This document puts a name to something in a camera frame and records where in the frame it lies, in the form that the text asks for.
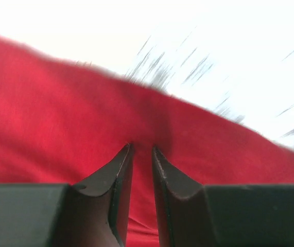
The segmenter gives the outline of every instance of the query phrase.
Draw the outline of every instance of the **red cloth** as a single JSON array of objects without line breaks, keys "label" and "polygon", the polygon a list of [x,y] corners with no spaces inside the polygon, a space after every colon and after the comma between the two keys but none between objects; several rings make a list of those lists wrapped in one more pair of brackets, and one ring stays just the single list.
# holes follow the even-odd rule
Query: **red cloth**
[{"label": "red cloth", "polygon": [[75,183],[133,142],[127,246],[158,246],[151,148],[204,184],[294,182],[294,153],[210,112],[0,41],[0,182]]}]

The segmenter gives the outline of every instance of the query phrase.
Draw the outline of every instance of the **black plastic jaw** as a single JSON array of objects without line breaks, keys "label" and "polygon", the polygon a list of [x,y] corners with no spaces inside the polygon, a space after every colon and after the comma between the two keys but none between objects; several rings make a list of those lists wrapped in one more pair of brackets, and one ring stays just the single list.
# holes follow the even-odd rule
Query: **black plastic jaw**
[{"label": "black plastic jaw", "polygon": [[294,246],[294,185],[203,186],[152,151],[161,247]]},{"label": "black plastic jaw", "polygon": [[125,246],[132,162],[127,144],[73,186],[0,184],[0,246]]}]

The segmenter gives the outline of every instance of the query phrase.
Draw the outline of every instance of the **red blanket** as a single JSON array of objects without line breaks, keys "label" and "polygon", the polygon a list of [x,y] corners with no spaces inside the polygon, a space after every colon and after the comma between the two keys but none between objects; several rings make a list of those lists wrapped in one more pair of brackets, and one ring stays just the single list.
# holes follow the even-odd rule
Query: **red blanket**
[{"label": "red blanket", "polygon": [[133,142],[128,247],[158,246],[151,148],[203,184],[294,183],[294,153],[208,111],[0,41],[0,182],[75,183]]}]

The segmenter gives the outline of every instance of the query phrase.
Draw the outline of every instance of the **red fabric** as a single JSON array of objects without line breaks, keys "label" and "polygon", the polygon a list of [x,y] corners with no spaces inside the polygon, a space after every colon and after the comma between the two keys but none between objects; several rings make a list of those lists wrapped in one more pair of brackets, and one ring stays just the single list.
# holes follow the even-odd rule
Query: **red fabric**
[{"label": "red fabric", "polygon": [[75,183],[133,142],[127,246],[158,246],[151,148],[205,184],[294,182],[294,153],[190,104],[0,41],[0,182]]}]

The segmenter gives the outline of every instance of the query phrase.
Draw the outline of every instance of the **black plastic claw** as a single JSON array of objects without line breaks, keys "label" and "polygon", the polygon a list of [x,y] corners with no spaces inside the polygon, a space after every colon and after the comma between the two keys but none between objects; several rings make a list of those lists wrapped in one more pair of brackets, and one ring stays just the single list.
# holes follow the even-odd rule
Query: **black plastic claw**
[{"label": "black plastic claw", "polygon": [[125,246],[132,160],[127,144],[73,186],[0,185],[0,246]]},{"label": "black plastic claw", "polygon": [[203,186],[152,151],[161,247],[294,246],[294,185]]}]

